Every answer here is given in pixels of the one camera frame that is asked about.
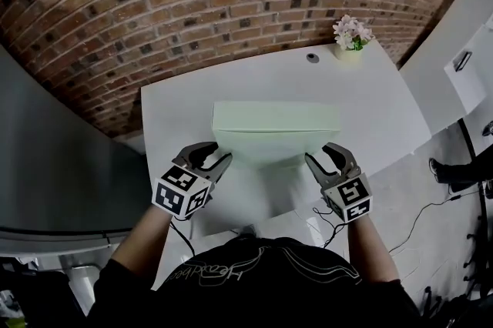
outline gray wall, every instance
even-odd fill
[[[0,46],[0,227],[132,227],[151,200],[145,157],[80,119]]]

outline white floor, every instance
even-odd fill
[[[429,172],[430,157],[449,164],[469,161],[458,126],[440,132],[416,150],[414,155],[406,156],[370,177],[374,194],[371,218],[388,249],[406,239],[423,206],[430,202],[443,202],[449,197],[447,188],[437,184]],[[319,201],[256,225],[257,233],[266,238],[289,236],[306,244],[322,246],[333,230],[314,213],[314,207],[321,212],[329,211]],[[475,231],[478,214],[477,194],[464,196],[443,206],[430,206],[421,214],[409,241],[393,251],[402,283],[417,305],[422,303],[426,286],[431,286],[434,293],[444,299],[466,291],[468,284],[463,278],[468,275],[468,269],[464,269],[463,264],[470,259],[474,246],[466,236]],[[340,223],[334,215],[325,217],[334,225]],[[193,240],[192,244],[196,253],[201,253],[224,244],[234,236],[232,232],[221,233]],[[349,259],[346,229],[336,236],[328,249]],[[167,243],[153,288],[159,288],[166,277],[190,257],[191,252],[184,242]]]

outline flower pot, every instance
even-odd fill
[[[342,62],[357,64],[361,59],[362,51],[363,50],[343,50],[339,45],[336,45],[334,54]]]

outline person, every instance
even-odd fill
[[[338,326],[401,327],[419,321],[369,215],[348,224],[351,264],[295,239],[245,234],[182,263],[152,291],[171,219],[152,206],[119,245],[95,284],[90,326],[330,317]]]
[[[430,158],[429,166],[439,183],[449,184],[452,192],[467,189],[478,182],[493,179],[493,145],[465,165],[444,165]]]

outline white tabletop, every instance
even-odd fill
[[[321,102],[340,107],[342,131],[334,141],[349,149],[368,176],[431,138],[418,105],[378,42],[361,62],[338,61],[332,45],[276,52],[215,65],[142,89],[144,138],[151,181],[161,177],[182,147],[214,140],[215,101]],[[307,61],[314,53],[320,62]],[[330,168],[330,160],[315,155]],[[231,165],[213,200],[178,227],[198,238],[258,223],[321,197],[307,166],[252,170]],[[176,238],[170,233],[170,240]]]

